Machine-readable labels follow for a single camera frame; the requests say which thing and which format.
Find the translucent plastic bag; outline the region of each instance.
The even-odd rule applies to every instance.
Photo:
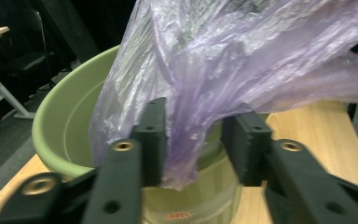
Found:
[[[94,163],[167,97],[163,183],[182,189],[218,119],[358,102],[357,43],[358,0],[138,1],[92,117]]]

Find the black chair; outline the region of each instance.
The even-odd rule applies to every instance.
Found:
[[[7,26],[13,60],[3,70],[16,82],[19,101],[23,103],[41,86],[49,84],[49,89],[53,88],[50,60],[54,53],[48,50],[39,12],[31,8],[15,9],[7,16]]]

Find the orange logo on bin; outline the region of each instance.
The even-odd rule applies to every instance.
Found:
[[[190,218],[190,217],[192,217],[192,215],[188,211],[186,211],[186,212],[174,212],[174,213],[169,213],[169,214],[165,215],[164,220],[166,220],[166,221],[174,221],[174,220],[186,219],[186,218]]]

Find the bucket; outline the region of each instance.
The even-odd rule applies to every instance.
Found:
[[[92,168],[89,126],[93,108],[116,58],[109,49],[65,77],[39,106],[33,125],[34,147],[50,171],[71,180]],[[229,223],[241,187],[219,142],[215,123],[201,151],[199,177],[182,191],[143,188],[144,223]]]

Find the white table leg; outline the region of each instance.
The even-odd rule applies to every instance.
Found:
[[[27,109],[5,88],[0,82],[0,94],[17,110],[14,118],[17,119],[33,119],[34,113],[28,112]]]

